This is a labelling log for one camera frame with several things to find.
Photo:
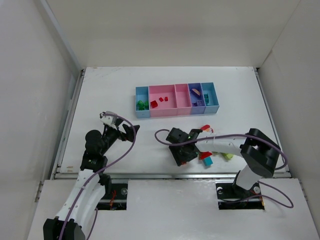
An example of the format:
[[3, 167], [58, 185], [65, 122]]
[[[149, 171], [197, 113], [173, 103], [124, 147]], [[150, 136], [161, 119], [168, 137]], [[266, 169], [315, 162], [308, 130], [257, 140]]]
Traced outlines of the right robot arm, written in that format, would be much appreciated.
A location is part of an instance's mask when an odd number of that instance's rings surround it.
[[242, 157], [246, 166], [239, 171], [234, 184], [247, 191], [261, 178], [273, 177], [281, 152], [275, 142], [256, 128], [246, 134], [217, 136], [201, 129], [186, 133], [174, 127], [166, 140], [178, 163], [189, 162], [195, 153], [216, 152]]

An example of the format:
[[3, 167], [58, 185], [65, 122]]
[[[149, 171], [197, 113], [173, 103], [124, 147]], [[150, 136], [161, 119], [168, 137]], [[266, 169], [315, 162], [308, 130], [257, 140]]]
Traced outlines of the lavender duplo brick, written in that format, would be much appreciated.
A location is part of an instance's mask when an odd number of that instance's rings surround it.
[[200, 107], [200, 106], [203, 106], [203, 102], [201, 100], [197, 100], [196, 102], [193, 102], [192, 103], [192, 106], [193, 107]]

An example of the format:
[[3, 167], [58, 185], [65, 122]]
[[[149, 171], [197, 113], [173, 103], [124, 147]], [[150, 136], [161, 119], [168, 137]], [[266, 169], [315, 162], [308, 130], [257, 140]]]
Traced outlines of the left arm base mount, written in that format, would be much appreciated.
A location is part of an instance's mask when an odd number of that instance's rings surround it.
[[97, 204], [100, 211], [124, 211], [127, 209], [128, 181], [116, 179], [111, 189]]

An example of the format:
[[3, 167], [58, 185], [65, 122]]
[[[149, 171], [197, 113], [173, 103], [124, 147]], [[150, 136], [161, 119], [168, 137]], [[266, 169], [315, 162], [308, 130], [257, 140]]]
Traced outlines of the red brick cluster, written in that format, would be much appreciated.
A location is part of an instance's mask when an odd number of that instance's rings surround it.
[[157, 103], [156, 100], [151, 101], [150, 105], [151, 105], [152, 108], [157, 108], [158, 107], [158, 103]]

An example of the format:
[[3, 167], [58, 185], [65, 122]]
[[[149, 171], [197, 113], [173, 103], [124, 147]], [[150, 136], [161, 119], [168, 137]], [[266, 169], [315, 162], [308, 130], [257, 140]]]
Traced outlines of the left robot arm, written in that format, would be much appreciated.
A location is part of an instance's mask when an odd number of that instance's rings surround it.
[[76, 182], [62, 208], [54, 218], [48, 218], [43, 225], [45, 240], [87, 240], [84, 233], [96, 207], [105, 194], [112, 189], [111, 177], [104, 173], [109, 167], [105, 156], [107, 150], [117, 141], [136, 141], [139, 125], [133, 125], [114, 113], [100, 115], [103, 132], [91, 130], [85, 135], [85, 151]]

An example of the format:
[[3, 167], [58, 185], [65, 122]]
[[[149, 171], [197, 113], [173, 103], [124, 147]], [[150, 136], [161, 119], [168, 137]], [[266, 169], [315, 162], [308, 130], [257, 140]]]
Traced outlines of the teal frog duplo brick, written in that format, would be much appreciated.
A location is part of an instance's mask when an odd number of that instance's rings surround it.
[[210, 103], [209, 95], [205, 93], [203, 97], [204, 97], [205, 104], [208, 105]]

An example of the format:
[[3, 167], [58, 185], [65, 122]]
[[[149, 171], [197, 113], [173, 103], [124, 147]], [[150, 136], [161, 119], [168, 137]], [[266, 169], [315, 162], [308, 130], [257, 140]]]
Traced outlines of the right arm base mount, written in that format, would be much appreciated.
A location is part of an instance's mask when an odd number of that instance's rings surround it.
[[255, 183], [249, 190], [231, 182], [215, 184], [219, 210], [264, 210], [261, 189]]

